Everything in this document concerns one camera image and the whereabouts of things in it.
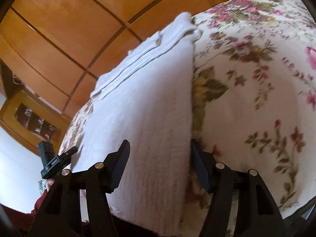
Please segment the black handheld device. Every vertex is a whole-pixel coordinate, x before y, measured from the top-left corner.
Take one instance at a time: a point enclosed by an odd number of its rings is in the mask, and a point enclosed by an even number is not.
[[[78,148],[74,146],[61,155],[55,156],[53,145],[50,142],[42,141],[37,147],[44,167],[41,170],[44,179],[56,178],[71,163],[71,156],[78,151]]]

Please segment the silver screw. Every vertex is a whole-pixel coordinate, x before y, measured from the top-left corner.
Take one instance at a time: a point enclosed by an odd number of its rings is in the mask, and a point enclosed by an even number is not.
[[[102,163],[102,162],[98,162],[98,163],[96,163],[96,165],[95,165],[95,168],[97,168],[97,169],[101,169],[101,168],[103,168],[104,167],[104,164]]]
[[[215,165],[218,169],[223,169],[225,167],[225,165],[221,162],[216,163]]]
[[[63,176],[69,175],[69,173],[70,173],[70,170],[69,170],[69,169],[65,169],[65,170],[63,170],[63,171],[61,172],[61,174],[62,174]]]
[[[256,176],[256,175],[258,175],[258,172],[255,169],[250,169],[249,174],[251,174],[252,176]]]

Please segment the bed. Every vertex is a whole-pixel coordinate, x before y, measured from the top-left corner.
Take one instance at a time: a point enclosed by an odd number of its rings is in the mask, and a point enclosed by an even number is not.
[[[286,218],[316,195],[316,24],[301,0],[230,0],[192,21],[203,31],[192,137],[233,170],[257,169]],[[59,153],[80,145],[92,111],[91,101],[78,111]],[[191,172],[182,236],[198,236],[210,201]]]

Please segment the white towel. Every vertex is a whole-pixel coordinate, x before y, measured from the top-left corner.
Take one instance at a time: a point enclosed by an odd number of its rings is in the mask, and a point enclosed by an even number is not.
[[[121,142],[131,154],[112,213],[160,235],[179,233],[190,158],[194,42],[201,36],[183,13],[100,77],[93,113],[73,171],[88,169]]]

